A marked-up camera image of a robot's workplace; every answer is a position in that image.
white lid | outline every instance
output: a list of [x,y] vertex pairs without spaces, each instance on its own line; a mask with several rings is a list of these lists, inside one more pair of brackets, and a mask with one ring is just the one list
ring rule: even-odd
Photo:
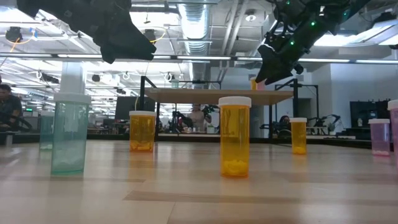
[[306,118],[290,118],[290,122],[291,123],[294,123],[294,122],[306,123],[307,119]]
[[251,107],[251,99],[244,96],[227,96],[218,100],[218,106],[225,105],[242,105]]
[[54,101],[61,102],[74,102],[91,104],[91,97],[80,93],[56,93],[54,94]]
[[398,100],[391,100],[388,102],[388,110],[398,109]]
[[156,112],[153,111],[130,111],[130,116],[156,116]]
[[51,111],[41,111],[40,115],[42,116],[55,116],[55,112],[51,112]]
[[369,124],[389,124],[389,119],[370,119],[368,121]]

air duct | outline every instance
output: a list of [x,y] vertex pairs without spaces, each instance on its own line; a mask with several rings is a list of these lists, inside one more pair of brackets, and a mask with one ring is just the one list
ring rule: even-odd
[[[181,28],[185,39],[202,40],[208,36],[209,6],[206,4],[179,4]],[[194,41],[185,42],[185,50],[189,55],[208,55],[208,43]],[[191,80],[210,81],[209,63],[191,63]],[[202,85],[193,85],[194,88],[203,88]]]

wooden floor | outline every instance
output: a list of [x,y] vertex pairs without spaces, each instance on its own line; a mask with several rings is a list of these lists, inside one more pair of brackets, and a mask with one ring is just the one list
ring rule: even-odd
[[0,147],[1,224],[397,224],[398,169],[366,149],[252,144],[248,179],[219,174],[219,144],[88,141],[84,175],[50,175],[37,144]]

shelf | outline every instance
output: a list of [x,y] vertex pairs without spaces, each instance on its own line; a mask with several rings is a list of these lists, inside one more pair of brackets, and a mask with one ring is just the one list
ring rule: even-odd
[[292,91],[261,90],[193,90],[172,88],[146,88],[145,95],[159,103],[199,103],[217,105],[226,96],[246,96],[253,105],[274,105],[293,97]]

man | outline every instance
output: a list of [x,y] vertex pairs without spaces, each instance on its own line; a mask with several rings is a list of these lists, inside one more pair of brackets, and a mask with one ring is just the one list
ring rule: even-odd
[[191,118],[193,127],[199,128],[199,131],[205,131],[205,120],[211,123],[211,116],[207,115],[205,117],[205,114],[200,110],[200,104],[192,105],[192,112],[188,114],[188,117]]
[[[18,97],[11,95],[8,85],[0,84],[0,112],[18,117],[21,115],[22,105]],[[14,118],[0,114],[0,128],[13,128],[16,124]]]

